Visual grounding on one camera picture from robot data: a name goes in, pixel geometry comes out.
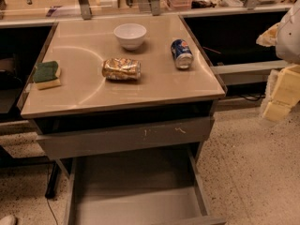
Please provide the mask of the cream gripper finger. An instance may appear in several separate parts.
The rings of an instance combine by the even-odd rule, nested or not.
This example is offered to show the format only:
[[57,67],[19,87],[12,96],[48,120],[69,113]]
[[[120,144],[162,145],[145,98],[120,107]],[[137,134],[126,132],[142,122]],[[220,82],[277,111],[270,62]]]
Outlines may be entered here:
[[272,70],[262,101],[262,118],[278,122],[283,120],[300,101],[300,66],[291,65],[281,71]]

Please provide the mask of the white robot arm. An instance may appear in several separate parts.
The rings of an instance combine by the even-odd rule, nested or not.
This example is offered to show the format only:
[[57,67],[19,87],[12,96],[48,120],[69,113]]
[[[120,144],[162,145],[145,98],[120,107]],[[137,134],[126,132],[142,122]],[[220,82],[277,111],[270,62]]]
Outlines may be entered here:
[[300,101],[300,7],[294,4],[256,43],[274,46],[277,57],[288,63],[281,71],[271,70],[261,105],[261,117],[278,122]]

